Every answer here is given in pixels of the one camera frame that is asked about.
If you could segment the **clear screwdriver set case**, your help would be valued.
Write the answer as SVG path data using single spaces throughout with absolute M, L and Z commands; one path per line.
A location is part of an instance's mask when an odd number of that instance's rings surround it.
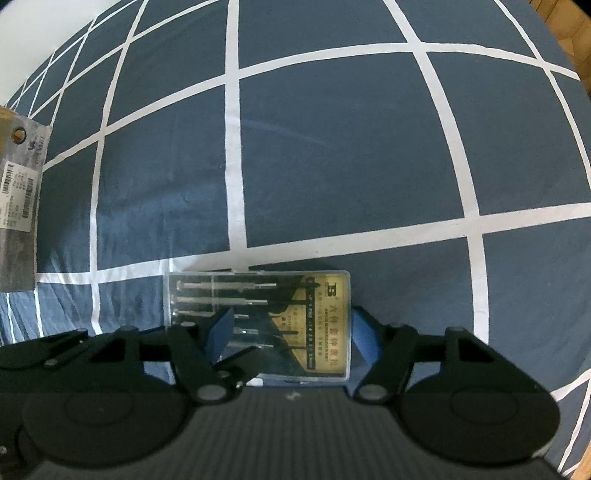
M 242 347 L 263 353 L 259 377 L 341 382 L 351 368 L 351 280 L 346 271 L 168 273 L 167 324 L 228 308 L 235 327 L 228 357 Z

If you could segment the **navy grid bedsheet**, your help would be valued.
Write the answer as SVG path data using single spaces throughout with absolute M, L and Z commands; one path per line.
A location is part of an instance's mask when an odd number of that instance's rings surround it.
M 40 284 L 3 344 L 160 325 L 165 271 L 345 269 L 458 323 L 590 441 L 590 100 L 525 1 L 120 1 L 9 101 L 51 122 Z

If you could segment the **open cardboard box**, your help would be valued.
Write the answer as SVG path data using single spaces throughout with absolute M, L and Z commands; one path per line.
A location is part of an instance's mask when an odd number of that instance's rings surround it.
M 51 128 L 1 109 L 1 291 L 35 288 L 38 197 Z

